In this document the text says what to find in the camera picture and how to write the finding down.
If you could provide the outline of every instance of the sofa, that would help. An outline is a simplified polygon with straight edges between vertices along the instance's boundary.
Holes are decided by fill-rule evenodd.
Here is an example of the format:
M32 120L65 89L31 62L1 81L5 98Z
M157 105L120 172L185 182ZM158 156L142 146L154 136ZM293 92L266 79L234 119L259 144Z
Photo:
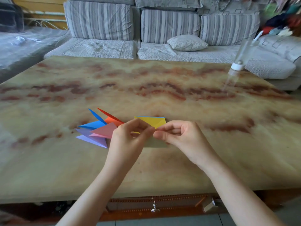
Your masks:
M255 37L260 17L255 3L247 11L237 3L229 6L220 12L199 0L68 0L64 8L72 38L44 57L231 64L241 41ZM175 51L167 40L178 35L196 35L209 46ZM246 69L278 89L296 90L301 85L300 48L300 38L262 36Z

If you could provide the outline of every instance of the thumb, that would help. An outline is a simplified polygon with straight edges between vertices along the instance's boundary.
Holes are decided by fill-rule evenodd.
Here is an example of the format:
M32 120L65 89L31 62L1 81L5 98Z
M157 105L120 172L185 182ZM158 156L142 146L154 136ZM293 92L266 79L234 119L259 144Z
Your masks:
M175 136L173 134L164 131L155 131L153 136L158 140L163 140L173 145L176 145L176 143L178 142L178 136Z
M150 138L155 131L154 127L148 127L137 137L137 139L141 142L145 142L148 138Z

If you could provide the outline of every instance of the forearm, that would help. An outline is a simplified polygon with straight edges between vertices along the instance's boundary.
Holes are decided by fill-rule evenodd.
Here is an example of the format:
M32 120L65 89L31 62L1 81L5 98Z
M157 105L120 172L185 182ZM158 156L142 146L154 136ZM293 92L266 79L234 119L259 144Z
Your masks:
M220 158L203 170L237 226L284 225Z
M58 226L95 226L111 196L125 177L104 166L100 174L62 217Z

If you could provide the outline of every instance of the small pillow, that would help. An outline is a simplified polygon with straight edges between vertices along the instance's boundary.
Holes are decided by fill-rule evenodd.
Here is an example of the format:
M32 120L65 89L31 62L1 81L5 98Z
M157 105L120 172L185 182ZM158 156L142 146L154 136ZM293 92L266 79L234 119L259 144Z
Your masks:
M176 51L199 51L208 47L208 43L196 35L179 35L170 38L167 43Z

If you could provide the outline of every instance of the purple paper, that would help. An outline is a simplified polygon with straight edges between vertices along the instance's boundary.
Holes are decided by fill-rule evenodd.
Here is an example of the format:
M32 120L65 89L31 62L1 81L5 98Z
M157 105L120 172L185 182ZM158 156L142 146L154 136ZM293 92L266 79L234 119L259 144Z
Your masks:
M89 142L89 143L92 143L92 144L95 144L95 145L100 146L100 147L108 148L105 139L104 139L104 144L100 144L100 143L98 143L94 140L89 139L88 137L85 137L84 135L78 136L76 138L78 138L80 140L83 140L83 141L86 141L86 142Z
M97 142L99 144L102 145L102 147L104 148L108 148L107 147L107 143L106 143L106 139L105 138L101 138L101 137L91 137L91 133L90 133L90 129L85 129L85 128L76 128L76 131L78 131L80 134L84 135L85 137L87 137L88 139Z

